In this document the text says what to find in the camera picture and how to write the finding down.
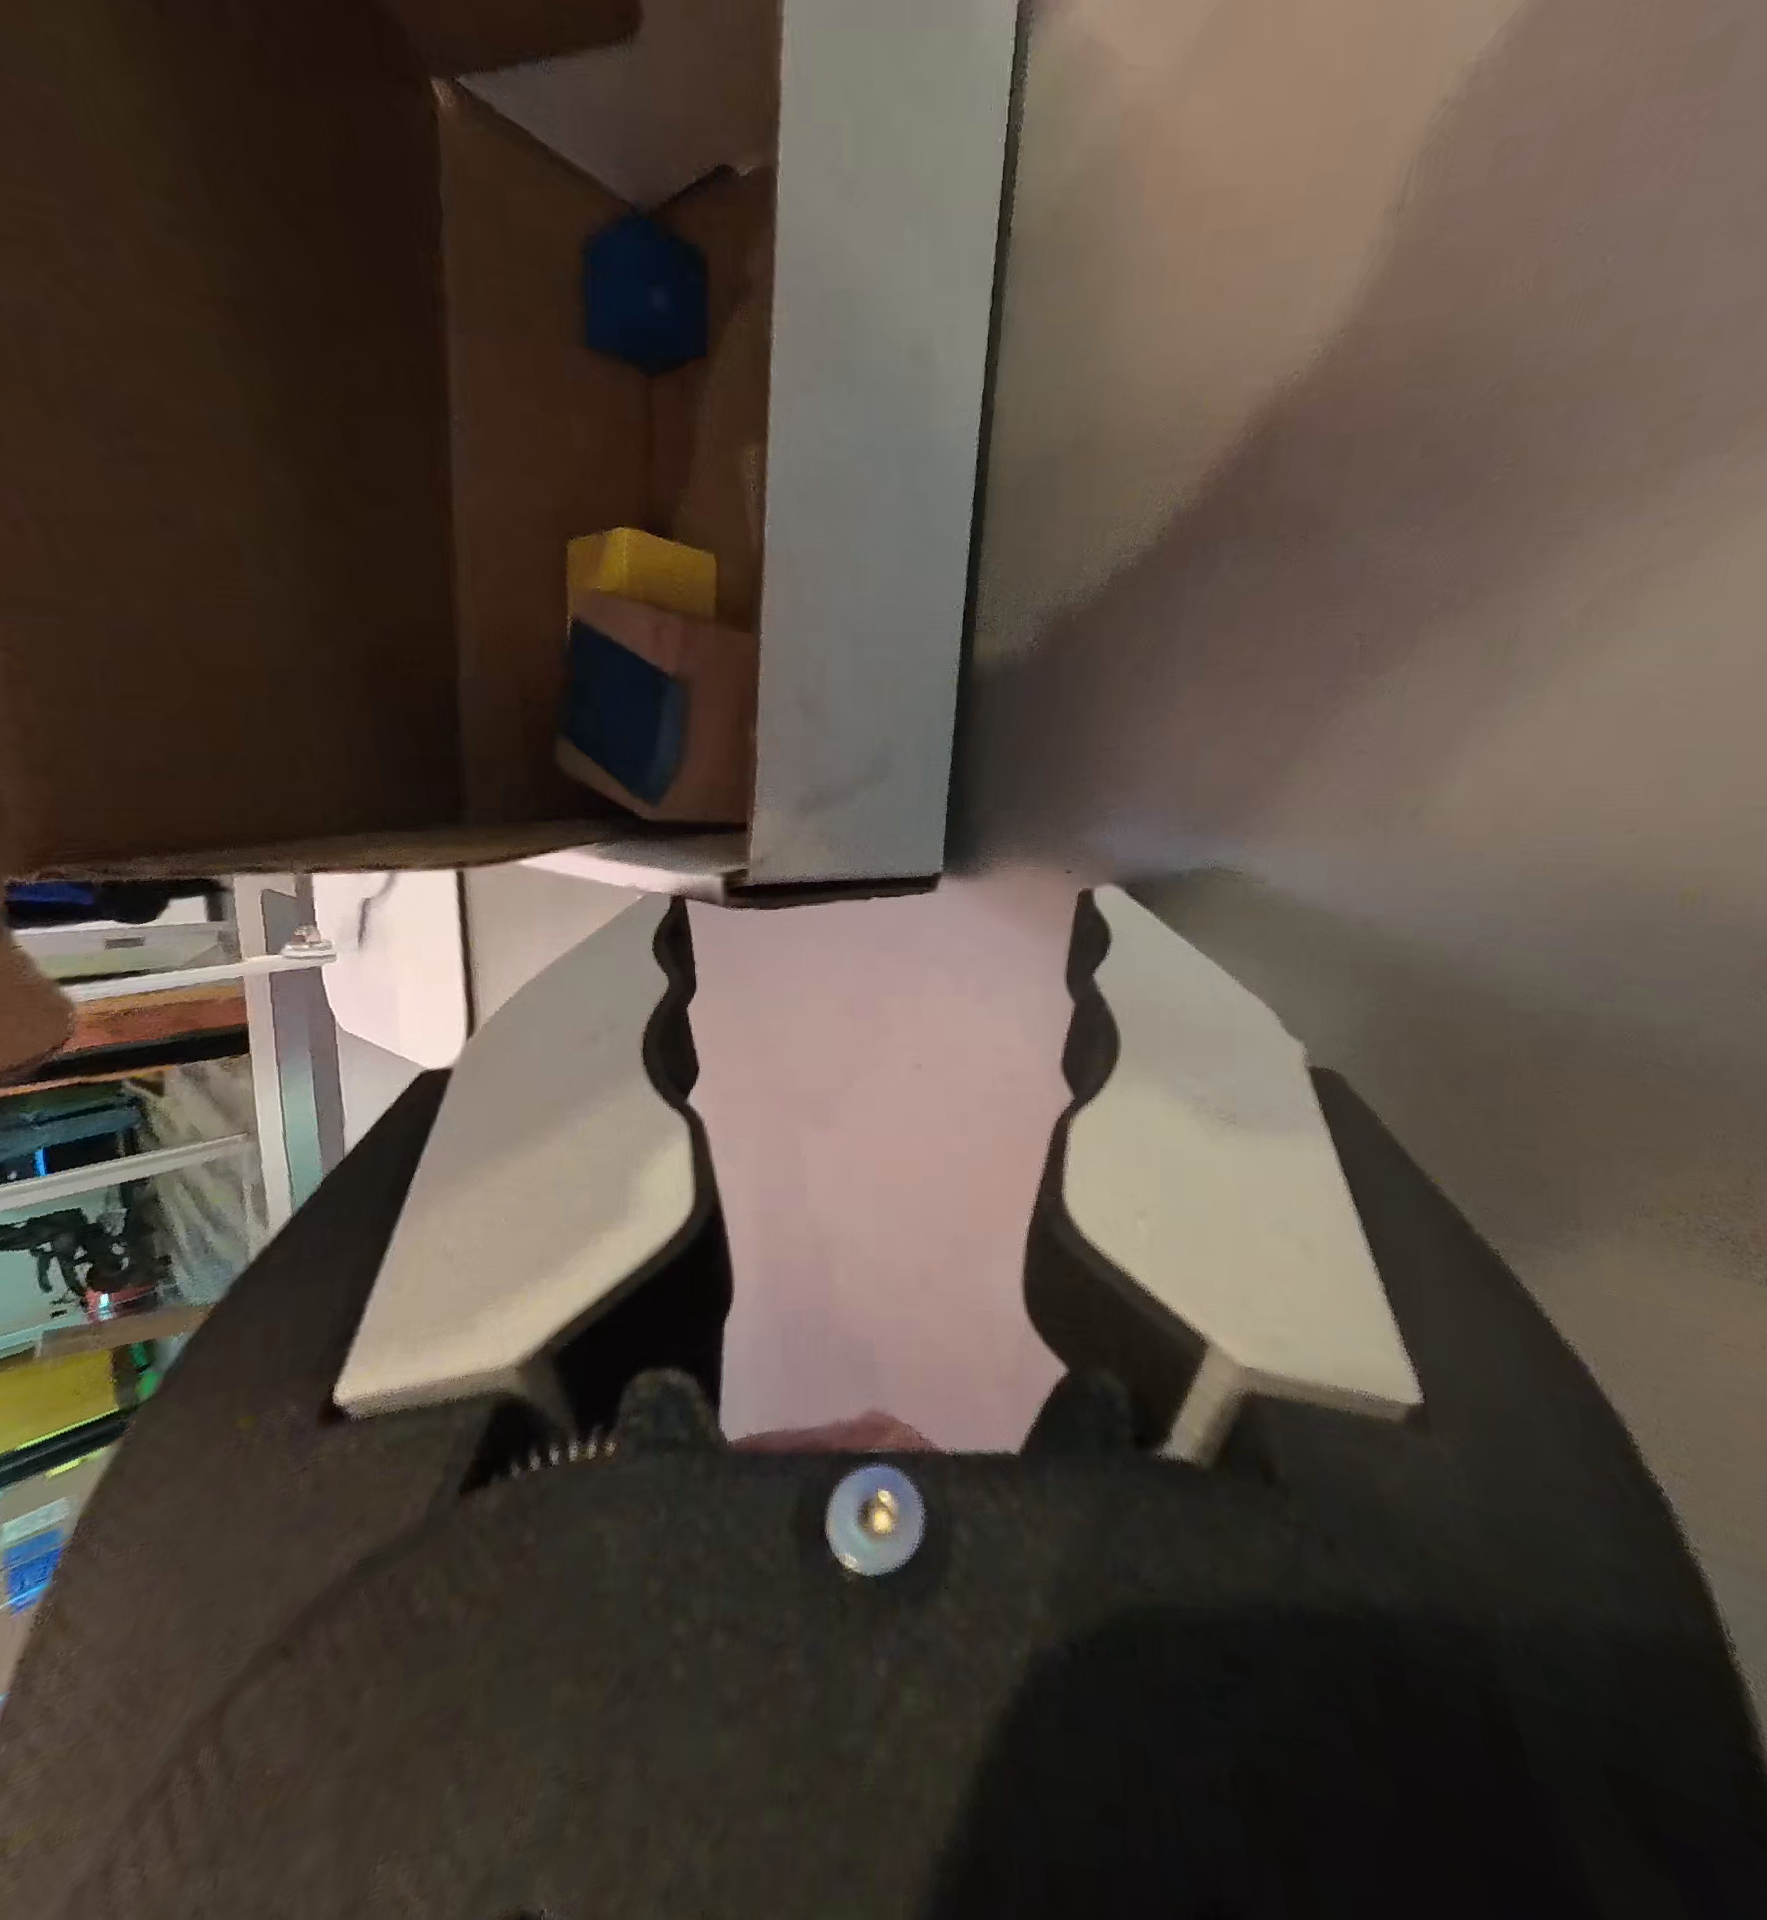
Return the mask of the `white cardboard box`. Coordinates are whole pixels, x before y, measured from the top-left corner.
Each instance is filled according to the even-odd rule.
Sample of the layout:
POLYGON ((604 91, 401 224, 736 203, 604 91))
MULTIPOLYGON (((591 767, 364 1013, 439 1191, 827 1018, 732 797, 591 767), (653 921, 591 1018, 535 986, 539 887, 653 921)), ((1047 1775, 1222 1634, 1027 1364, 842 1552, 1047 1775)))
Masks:
POLYGON ((568 539, 717 555, 748 831, 944 868, 1019 6, 0 6, 0 1080, 71 1037, 6 881, 467 868, 681 831, 557 767, 568 539), (712 353, 580 347, 580 241, 712 353))

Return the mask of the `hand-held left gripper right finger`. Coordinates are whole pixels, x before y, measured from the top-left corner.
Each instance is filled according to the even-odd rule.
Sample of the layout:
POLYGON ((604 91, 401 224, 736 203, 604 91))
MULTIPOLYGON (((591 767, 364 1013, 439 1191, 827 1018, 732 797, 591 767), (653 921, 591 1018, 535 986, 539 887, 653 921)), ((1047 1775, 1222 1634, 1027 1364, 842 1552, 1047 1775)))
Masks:
POLYGON ((1123 887, 1076 895, 1066 994, 1034 1337, 1144 1459, 1211 1466, 1250 1406, 1406 1433, 1424 1372, 1283 1018, 1123 887))

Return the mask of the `yellow wooden cube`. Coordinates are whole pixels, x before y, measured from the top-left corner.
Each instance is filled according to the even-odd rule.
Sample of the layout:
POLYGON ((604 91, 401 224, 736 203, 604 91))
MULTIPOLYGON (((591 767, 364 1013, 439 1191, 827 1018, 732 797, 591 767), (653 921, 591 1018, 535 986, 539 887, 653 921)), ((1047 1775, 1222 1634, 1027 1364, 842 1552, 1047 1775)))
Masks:
POLYGON ((717 617, 717 555, 643 530, 598 530, 568 539, 568 618, 589 593, 640 604, 659 617, 717 617))

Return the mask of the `small blue wooden cube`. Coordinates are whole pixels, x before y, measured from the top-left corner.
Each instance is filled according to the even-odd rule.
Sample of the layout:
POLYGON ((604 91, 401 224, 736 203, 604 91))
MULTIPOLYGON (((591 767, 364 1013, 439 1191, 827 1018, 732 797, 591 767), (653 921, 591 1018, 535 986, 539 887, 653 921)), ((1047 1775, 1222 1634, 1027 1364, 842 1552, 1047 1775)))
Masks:
POLYGON ((580 241, 580 347, 643 376, 712 353, 706 246, 643 206, 580 241))

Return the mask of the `light blue wooden cube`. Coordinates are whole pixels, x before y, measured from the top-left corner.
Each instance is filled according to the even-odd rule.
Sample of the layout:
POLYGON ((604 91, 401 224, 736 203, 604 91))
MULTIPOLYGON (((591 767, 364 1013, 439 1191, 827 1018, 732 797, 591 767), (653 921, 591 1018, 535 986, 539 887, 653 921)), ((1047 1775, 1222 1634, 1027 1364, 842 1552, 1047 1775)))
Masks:
POLYGON ((580 593, 559 642, 557 767, 643 826, 748 831, 755 634, 580 593))

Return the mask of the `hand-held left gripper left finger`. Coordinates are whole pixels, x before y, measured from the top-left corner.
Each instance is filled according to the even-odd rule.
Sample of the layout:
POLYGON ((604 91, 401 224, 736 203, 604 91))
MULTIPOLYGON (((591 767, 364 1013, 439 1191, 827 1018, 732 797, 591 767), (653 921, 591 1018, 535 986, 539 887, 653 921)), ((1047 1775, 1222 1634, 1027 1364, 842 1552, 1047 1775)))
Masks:
POLYGON ((717 1406, 732 1251, 689 998, 684 899, 640 895, 480 1018, 344 1343, 344 1417, 523 1399, 612 1434, 643 1372, 717 1406))

